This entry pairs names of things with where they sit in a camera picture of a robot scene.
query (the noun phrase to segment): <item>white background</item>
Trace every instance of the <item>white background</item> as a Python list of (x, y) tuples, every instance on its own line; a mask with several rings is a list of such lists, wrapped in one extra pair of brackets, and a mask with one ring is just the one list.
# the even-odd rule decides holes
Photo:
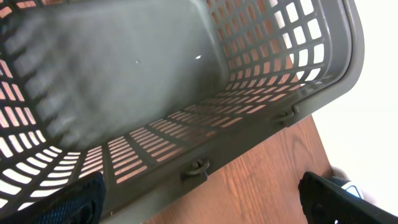
[(398, 216), (398, 1), (355, 3), (365, 38), (362, 74), (313, 117), (330, 164), (367, 200)]

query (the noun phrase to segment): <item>gray plastic basket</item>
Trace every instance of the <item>gray plastic basket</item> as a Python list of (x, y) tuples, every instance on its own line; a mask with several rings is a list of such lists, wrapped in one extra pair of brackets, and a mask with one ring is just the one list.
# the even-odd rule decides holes
[(363, 64), (351, 0), (0, 8), (1, 217), (100, 171), (103, 218), (144, 221), (347, 92)]

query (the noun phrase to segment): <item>basket clip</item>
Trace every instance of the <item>basket clip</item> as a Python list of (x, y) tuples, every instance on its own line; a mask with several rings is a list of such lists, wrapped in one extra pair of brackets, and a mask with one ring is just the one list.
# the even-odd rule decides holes
[(290, 127), (292, 124), (288, 123), (288, 120), (294, 117), (295, 114), (299, 113), (299, 107), (297, 105), (293, 105), (291, 110), (286, 110), (280, 115), (276, 116), (273, 121), (278, 123), (283, 123), (285, 127)]

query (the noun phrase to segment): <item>wooden surface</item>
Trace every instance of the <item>wooden surface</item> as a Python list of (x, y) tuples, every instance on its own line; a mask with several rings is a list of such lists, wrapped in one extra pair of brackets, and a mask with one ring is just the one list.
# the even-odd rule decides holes
[(311, 116), (230, 162), (146, 223), (307, 223), (297, 186), (308, 170), (331, 174)]

